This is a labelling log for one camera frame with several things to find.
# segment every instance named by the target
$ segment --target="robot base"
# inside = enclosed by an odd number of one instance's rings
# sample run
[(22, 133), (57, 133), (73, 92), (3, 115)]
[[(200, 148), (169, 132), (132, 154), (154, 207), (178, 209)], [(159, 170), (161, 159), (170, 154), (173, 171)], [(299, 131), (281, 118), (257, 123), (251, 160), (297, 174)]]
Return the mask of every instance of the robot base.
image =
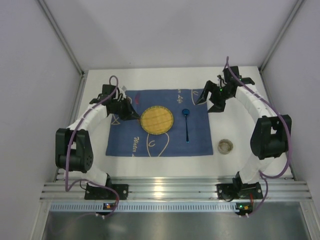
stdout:
[(231, 202), (234, 199), (262, 199), (263, 193), (259, 182), (248, 184), (241, 181), (239, 172), (232, 179), (232, 183), (221, 183), (216, 185), (218, 199)]
[(216, 190), (218, 193), (218, 199), (231, 202), (236, 199), (250, 199), (250, 194), (252, 194), (253, 199), (262, 199), (264, 196), (262, 194), (261, 186), (257, 182), (255, 184), (248, 184), (248, 188), (239, 190), (234, 186), (233, 183), (221, 183), (216, 185)]
[[(120, 197), (120, 200), (126, 200), (129, 193), (128, 184), (112, 184), (111, 188), (115, 190)], [(104, 188), (86, 185), (85, 200), (116, 200), (116, 195)]]

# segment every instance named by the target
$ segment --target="white table surface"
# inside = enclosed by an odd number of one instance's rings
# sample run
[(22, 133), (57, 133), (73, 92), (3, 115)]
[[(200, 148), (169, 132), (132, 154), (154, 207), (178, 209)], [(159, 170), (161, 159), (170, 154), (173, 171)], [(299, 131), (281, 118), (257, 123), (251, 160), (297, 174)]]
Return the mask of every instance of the white table surface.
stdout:
[[(102, 85), (116, 75), (119, 86), (128, 90), (147, 89), (202, 89), (207, 80), (217, 82), (221, 67), (142, 68), (90, 70), (88, 72), (80, 108), (81, 115), (89, 102), (101, 93)], [(263, 97), (266, 92), (256, 66), (239, 68), (243, 77), (251, 77)], [(114, 177), (233, 177), (251, 154), (250, 138), (255, 124), (244, 106), (235, 98), (226, 101), (224, 112), (209, 113), (213, 155), (189, 157), (123, 157), (106, 156), (112, 117), (104, 119), (90, 136), (94, 162)], [(233, 150), (227, 155), (218, 152), (221, 139), (233, 142)], [(282, 154), (265, 171), (278, 174), (286, 163)], [(284, 177), (292, 177), (287, 170)]]

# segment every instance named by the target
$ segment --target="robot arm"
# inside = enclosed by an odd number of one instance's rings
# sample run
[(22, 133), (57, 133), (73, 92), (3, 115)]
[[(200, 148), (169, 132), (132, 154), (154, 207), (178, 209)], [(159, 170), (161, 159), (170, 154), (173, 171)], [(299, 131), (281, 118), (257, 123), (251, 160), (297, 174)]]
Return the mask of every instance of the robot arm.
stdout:
[[(242, 77), (237, 66), (232, 66), (231, 70), (238, 79), (260, 96), (251, 78)], [(213, 106), (208, 112), (221, 113), (225, 110), (226, 100), (236, 98), (254, 120), (255, 128), (250, 140), (252, 154), (233, 179), (233, 188), (238, 196), (247, 197), (248, 194), (260, 187), (259, 171), (264, 171), (275, 158), (288, 150), (288, 140), (284, 126), (276, 113), (236, 81), (228, 69), (223, 70), (223, 75), (224, 79), (218, 75), (220, 84), (206, 82), (196, 104), (204, 103), (210, 92), (209, 100)], [(291, 118), (288, 115), (282, 115), (282, 117), (290, 131)]]
[(104, 84), (102, 93), (89, 103), (85, 113), (67, 128), (58, 129), (55, 134), (55, 164), (58, 168), (66, 169), (68, 143), (73, 131), (81, 123), (73, 139), (69, 158), (69, 171), (82, 172), (83, 179), (88, 179), (102, 186), (108, 185), (110, 176), (101, 171), (94, 163), (90, 135), (109, 114), (117, 114), (124, 121), (140, 118), (130, 104), (125, 92), (119, 88), (117, 88), (117, 94), (115, 93), (109, 100), (93, 108), (94, 105), (110, 95), (115, 88), (116, 86), (114, 85)]

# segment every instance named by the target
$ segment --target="blue cloth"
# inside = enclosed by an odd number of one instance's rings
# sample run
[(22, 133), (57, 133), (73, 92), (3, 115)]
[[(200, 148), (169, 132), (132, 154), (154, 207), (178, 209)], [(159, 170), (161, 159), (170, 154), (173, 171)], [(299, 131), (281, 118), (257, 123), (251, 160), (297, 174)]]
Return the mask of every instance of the blue cloth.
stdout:
[[(195, 105), (202, 89), (128, 90), (125, 94), (141, 116), (152, 106), (164, 106), (173, 114), (173, 126), (164, 134), (152, 135), (143, 130), (138, 120), (122, 121), (112, 118), (107, 156), (122, 157), (183, 157), (213, 155), (207, 103)], [(186, 142), (187, 117), (189, 143)]]

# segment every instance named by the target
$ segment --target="round yellow plate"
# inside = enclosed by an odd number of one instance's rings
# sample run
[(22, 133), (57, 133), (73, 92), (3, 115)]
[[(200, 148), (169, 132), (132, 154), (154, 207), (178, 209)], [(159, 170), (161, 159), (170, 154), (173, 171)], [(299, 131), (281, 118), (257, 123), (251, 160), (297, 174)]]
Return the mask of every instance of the round yellow plate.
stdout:
[(174, 116), (164, 106), (152, 106), (142, 113), (140, 123), (147, 133), (160, 135), (171, 129), (174, 124)]

